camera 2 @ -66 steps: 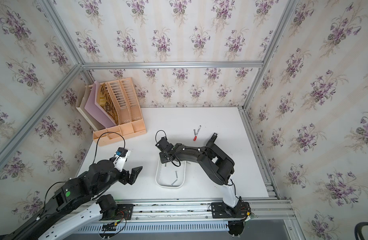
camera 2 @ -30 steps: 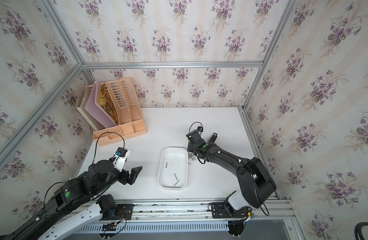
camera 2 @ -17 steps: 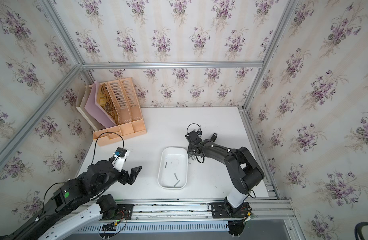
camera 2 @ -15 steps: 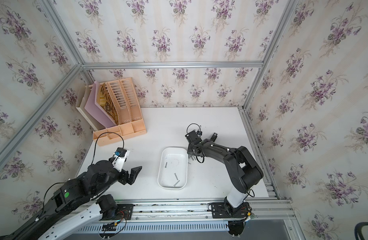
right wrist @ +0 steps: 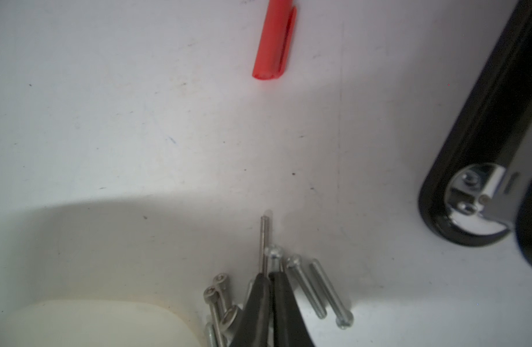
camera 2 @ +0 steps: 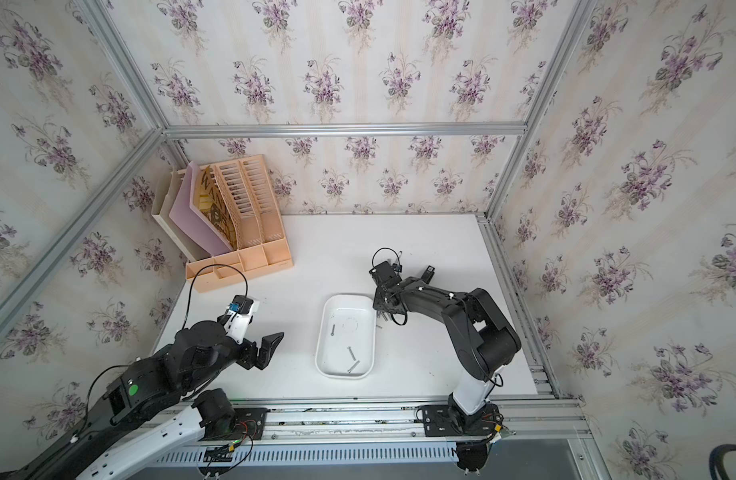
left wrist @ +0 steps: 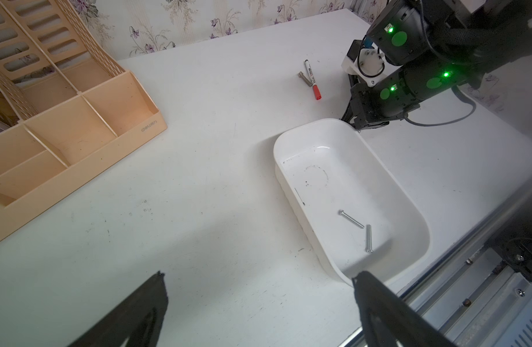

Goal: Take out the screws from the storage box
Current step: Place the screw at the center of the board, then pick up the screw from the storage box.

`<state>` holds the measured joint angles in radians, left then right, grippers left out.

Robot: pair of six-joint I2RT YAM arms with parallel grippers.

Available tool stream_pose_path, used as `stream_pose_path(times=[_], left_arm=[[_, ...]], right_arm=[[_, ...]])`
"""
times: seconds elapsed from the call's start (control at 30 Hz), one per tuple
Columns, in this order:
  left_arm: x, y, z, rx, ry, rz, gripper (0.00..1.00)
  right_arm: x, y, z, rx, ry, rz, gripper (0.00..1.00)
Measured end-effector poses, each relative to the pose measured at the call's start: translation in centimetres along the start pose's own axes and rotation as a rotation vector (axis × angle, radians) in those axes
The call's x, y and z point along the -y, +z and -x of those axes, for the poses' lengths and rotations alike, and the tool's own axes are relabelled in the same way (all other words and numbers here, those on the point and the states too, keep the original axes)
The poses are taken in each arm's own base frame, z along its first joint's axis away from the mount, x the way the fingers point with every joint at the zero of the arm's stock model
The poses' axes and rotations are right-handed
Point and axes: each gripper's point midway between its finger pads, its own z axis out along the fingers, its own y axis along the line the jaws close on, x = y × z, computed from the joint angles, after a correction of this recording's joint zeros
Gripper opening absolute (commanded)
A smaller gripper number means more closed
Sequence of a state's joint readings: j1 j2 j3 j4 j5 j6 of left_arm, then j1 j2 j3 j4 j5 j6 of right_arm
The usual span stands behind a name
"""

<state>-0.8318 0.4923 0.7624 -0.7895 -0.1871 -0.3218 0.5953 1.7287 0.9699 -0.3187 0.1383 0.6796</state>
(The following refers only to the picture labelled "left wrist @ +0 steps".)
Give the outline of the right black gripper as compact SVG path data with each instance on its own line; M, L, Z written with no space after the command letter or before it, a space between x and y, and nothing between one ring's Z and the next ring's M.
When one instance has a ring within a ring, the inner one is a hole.
M391 117L384 116L380 108L371 100L369 87L365 82L350 80L350 85L351 98L340 120L350 124L356 131L385 127L391 121L406 118L407 113L404 111Z

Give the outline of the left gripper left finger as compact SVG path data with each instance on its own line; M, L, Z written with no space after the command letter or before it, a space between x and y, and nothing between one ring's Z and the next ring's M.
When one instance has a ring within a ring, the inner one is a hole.
M168 306L165 274L157 272L72 346L156 346Z

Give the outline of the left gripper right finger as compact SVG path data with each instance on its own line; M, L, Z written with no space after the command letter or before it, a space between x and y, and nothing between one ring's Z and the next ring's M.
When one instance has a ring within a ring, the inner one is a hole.
M359 273L352 283L368 346L454 345L371 273Z

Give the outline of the white plastic storage tray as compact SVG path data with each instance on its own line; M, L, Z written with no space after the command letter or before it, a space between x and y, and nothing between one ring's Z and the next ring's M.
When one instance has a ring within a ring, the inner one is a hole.
M276 178L333 279L351 284L368 271L390 286L429 254L425 218L351 125L322 119L288 130L275 141L273 156ZM373 253L366 252L367 224Z

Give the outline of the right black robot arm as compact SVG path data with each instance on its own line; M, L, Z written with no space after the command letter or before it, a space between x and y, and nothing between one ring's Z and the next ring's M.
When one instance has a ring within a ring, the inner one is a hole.
M444 91L464 104L460 86L532 55L532 1L389 1L343 60L351 98L342 120L356 130L408 120Z

